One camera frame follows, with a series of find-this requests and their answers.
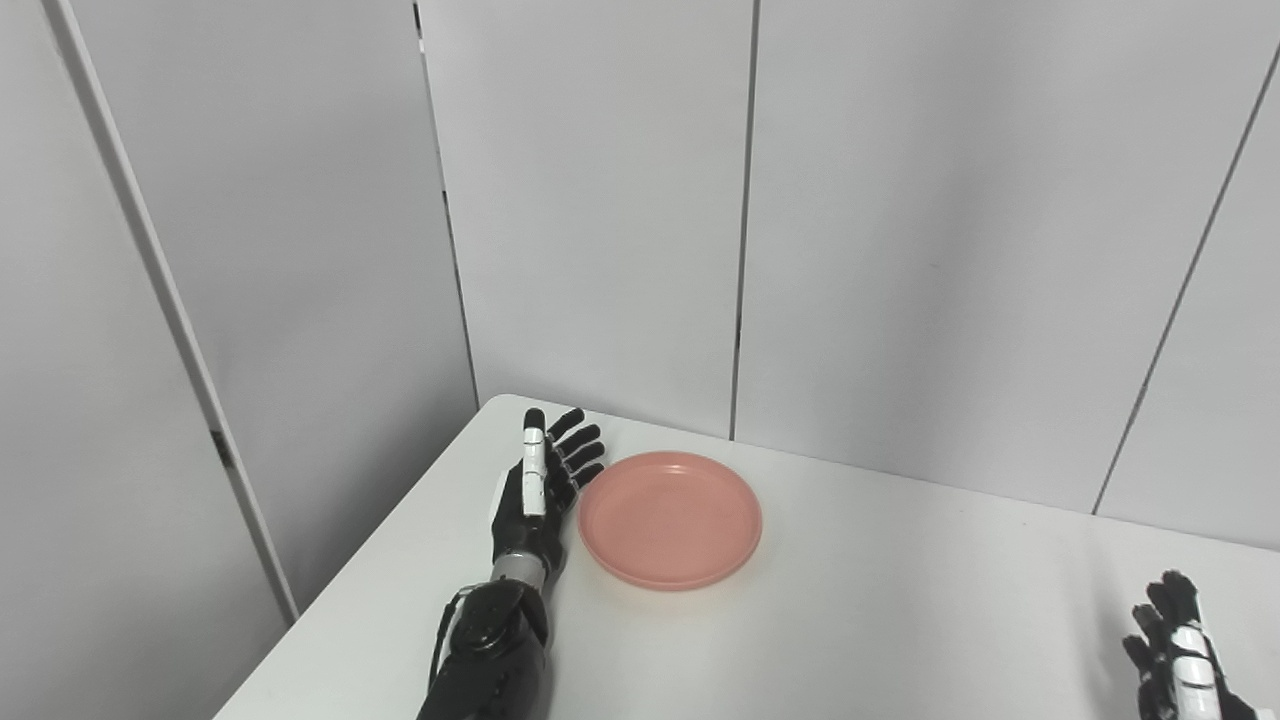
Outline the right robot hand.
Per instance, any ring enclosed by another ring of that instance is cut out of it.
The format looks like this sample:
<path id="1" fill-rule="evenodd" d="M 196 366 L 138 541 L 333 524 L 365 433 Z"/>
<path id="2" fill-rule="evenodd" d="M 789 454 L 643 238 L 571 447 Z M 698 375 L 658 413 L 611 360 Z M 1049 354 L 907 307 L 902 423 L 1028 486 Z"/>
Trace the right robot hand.
<path id="1" fill-rule="evenodd" d="M 1189 577 L 1170 569 L 1146 587 L 1146 596 L 1132 609 L 1140 632 L 1123 638 L 1139 676 L 1140 719 L 1272 717 L 1229 688 Z"/>

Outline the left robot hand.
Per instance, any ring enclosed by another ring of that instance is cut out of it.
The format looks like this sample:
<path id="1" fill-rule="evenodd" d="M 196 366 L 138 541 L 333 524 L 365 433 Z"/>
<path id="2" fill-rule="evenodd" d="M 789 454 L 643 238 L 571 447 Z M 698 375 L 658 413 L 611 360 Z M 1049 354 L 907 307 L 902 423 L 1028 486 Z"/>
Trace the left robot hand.
<path id="1" fill-rule="evenodd" d="M 522 455 L 504 479 L 492 519 L 494 577 L 515 569 L 550 584 L 564 568 L 564 521 L 605 469 L 602 429 L 573 407 L 552 424 L 539 407 L 524 416 Z"/>

